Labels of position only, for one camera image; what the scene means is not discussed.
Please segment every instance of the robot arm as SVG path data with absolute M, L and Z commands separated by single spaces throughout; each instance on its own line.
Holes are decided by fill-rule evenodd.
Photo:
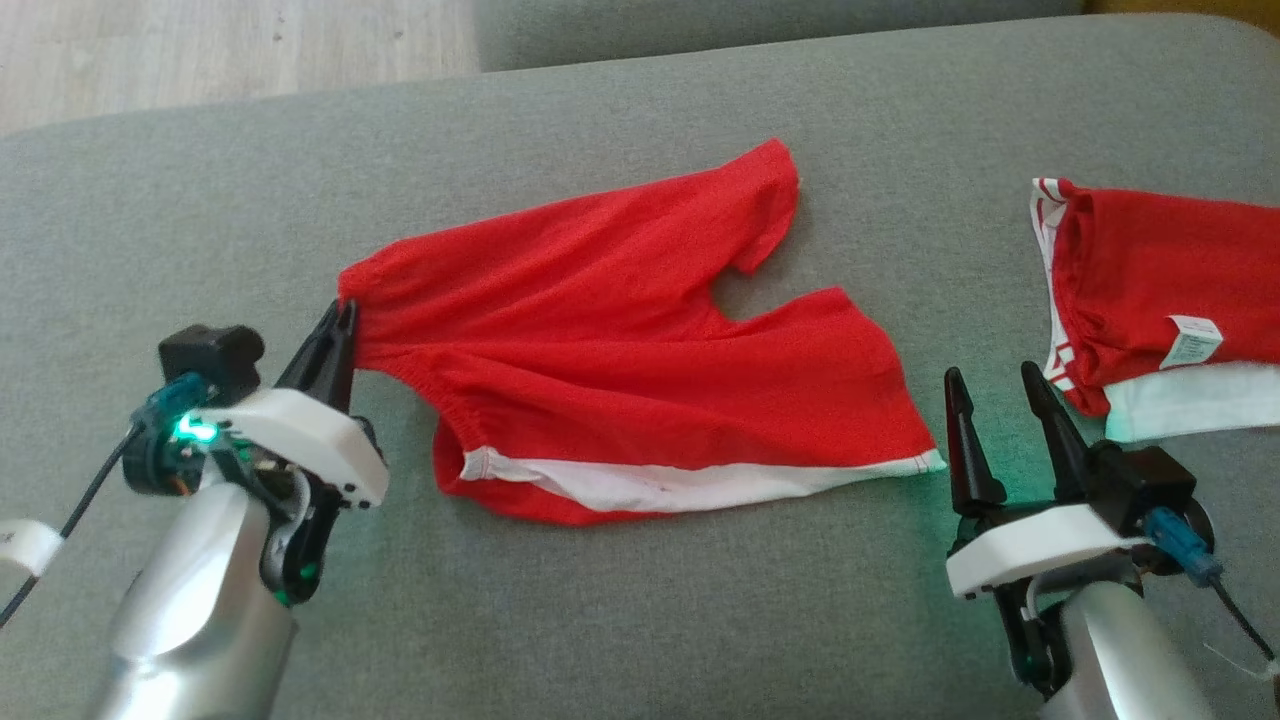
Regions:
M 387 492 L 371 427 L 347 415 L 355 323 L 353 305 L 334 304 L 265 389 L 247 328 L 193 327 L 161 343 L 166 380 L 195 373 L 223 401 L 152 423 L 125 454 L 133 489 L 189 498 L 115 615 L 91 717 L 270 714 L 289 607 L 315 593 L 334 521 Z
M 1021 505 L 1006 503 L 991 474 L 960 370 L 946 375 L 952 507 L 961 516 L 947 557 L 952 593 L 995 598 L 1014 676 L 1044 697 L 1046 720 L 1212 717 L 1142 600 L 1143 573 L 1181 571 L 1146 536 L 1160 512 L 1212 548 L 1212 527 L 1192 497 L 1196 478 L 1156 447 L 1085 446 L 1039 369 L 1021 370 L 1056 478 L 1053 500 Z M 1066 600 L 1041 609 L 1050 593 Z

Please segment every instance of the gray sofa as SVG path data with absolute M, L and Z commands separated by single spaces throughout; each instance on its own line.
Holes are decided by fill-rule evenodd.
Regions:
M 750 315 L 832 284 L 892 336 L 945 441 L 960 365 L 997 473 L 1050 491 L 1018 363 L 1048 314 L 1029 178 L 1280 204 L 1280 44 L 1192 15 L 913 29 L 106 117 L 0 140 L 0 500 L 60 523 L 155 343 L 246 323 L 278 373 L 349 263 L 403 236 L 723 163 L 777 136 L 803 177 Z M 850 352 L 858 352 L 851 347 Z M 434 487 L 435 414 L 357 378 L 393 486 L 344 518 L 300 607 L 274 717 L 1029 717 L 991 602 L 950 596 L 945 474 L 595 529 L 497 518 Z M 1100 434 L 1084 424 L 1088 439 Z M 1280 637 L 1280 434 L 1164 446 L 1202 483 L 1226 580 Z M 114 603 L 179 501 L 114 480 L 0 638 L 0 715 L 76 717 Z M 1220 716 L 1270 691 L 1206 593 L 1149 598 Z
M 1083 0 L 475 0 L 483 70 L 1080 12 Z

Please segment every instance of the wire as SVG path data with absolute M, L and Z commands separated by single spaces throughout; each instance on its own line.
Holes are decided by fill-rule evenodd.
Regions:
M 1267 662 L 1274 661 L 1276 659 L 1275 651 L 1271 650 L 1271 646 L 1267 644 L 1267 641 L 1262 639 L 1262 634 L 1258 633 L 1258 630 L 1249 623 L 1249 620 L 1244 616 L 1244 612 L 1240 612 L 1240 609 L 1235 605 L 1235 601 L 1231 600 L 1231 594 L 1228 593 L 1226 588 L 1222 587 L 1221 578 L 1211 578 L 1208 584 L 1210 587 L 1213 588 L 1213 592 L 1217 593 L 1217 597 L 1219 600 L 1222 601 L 1222 605 L 1226 607 L 1226 611 L 1231 614 L 1231 618 L 1235 619 L 1235 623 L 1240 625 L 1242 630 L 1244 630 L 1244 634 L 1249 635 L 1249 639 L 1253 641 L 1253 644 L 1258 646 L 1258 650 L 1262 651 L 1262 656 L 1267 659 Z
M 105 483 L 106 478 L 111 474 L 111 469 L 115 468 L 115 464 L 120 461 L 120 456 L 124 455 L 124 448 L 128 447 L 131 442 L 137 439 L 138 436 L 142 434 L 142 430 L 143 425 L 141 423 L 136 423 L 132 428 L 129 428 L 129 432 L 128 434 L 124 436 L 124 439 L 122 439 L 120 443 L 115 446 L 115 450 L 113 450 L 111 454 L 106 456 L 106 461 L 102 462 L 102 468 L 99 469 L 97 474 L 93 475 L 93 479 L 90 480 L 88 487 L 84 488 L 84 493 L 81 495 L 79 502 L 76 503 L 76 510 L 72 510 L 70 516 L 67 518 L 67 523 L 63 525 L 63 532 L 59 533 L 60 536 L 63 536 L 63 539 L 70 537 L 72 530 L 76 529 L 76 525 L 79 524 L 81 518 L 84 516 L 84 511 L 88 510 L 90 503 L 93 502 L 93 497 L 97 496 L 97 491 L 102 489 L 102 483 Z M 9 624 L 9 620 L 13 618 L 13 614 L 17 612 L 18 607 L 22 606 L 23 601 L 27 600 L 27 596 L 29 596 L 31 591 L 35 589 L 37 582 L 40 582 L 40 578 L 36 575 L 31 575 L 29 578 L 27 578 L 27 582 L 22 584 L 22 588 L 19 588 L 18 592 L 13 596 L 13 600 L 9 601 L 9 605 L 6 605 L 3 611 L 0 611 L 0 628 L 4 628 L 6 624 Z

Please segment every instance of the white trim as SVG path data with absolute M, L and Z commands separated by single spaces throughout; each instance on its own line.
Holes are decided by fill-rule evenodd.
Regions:
M 1103 388 L 1106 437 L 1140 442 L 1188 433 L 1280 425 L 1280 366 L 1185 365 Z
M 859 480 L 943 469 L 946 462 L 937 450 L 859 468 L 732 462 L 684 470 L 666 465 L 513 459 L 486 446 L 466 454 L 461 478 L 532 483 L 598 512 L 686 512 L 803 497 Z
M 1048 192 L 1041 188 L 1041 181 Z M 1056 178 L 1032 178 L 1032 229 L 1036 232 L 1036 243 L 1044 264 L 1044 281 L 1048 283 L 1050 346 L 1048 360 L 1044 361 L 1046 379 L 1052 379 L 1050 375 L 1057 374 L 1055 370 L 1059 363 L 1066 364 L 1075 357 L 1071 346 L 1068 345 L 1066 328 L 1062 327 L 1062 319 L 1057 314 L 1057 301 L 1053 299 L 1053 243 L 1057 241 L 1057 225 L 1066 213 L 1066 200 L 1060 200 L 1061 196 Z

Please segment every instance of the red fabric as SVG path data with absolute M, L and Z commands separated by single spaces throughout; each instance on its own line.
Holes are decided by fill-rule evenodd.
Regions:
M 1107 384 L 1160 369 L 1170 315 L 1213 320 L 1208 363 L 1280 364 L 1280 209 L 1059 181 L 1068 200 L 1053 247 L 1053 297 L 1074 351 L 1066 396 L 1111 409 Z
M 590 524 L 529 483 L 462 480 L 461 454 L 667 465 L 863 466 L 933 448 L 888 337 L 840 290 L 744 323 L 716 307 L 795 213 L 771 141 L 722 168 L 393 243 L 342 273 L 357 365 L 440 413 L 436 479 L 521 518 Z

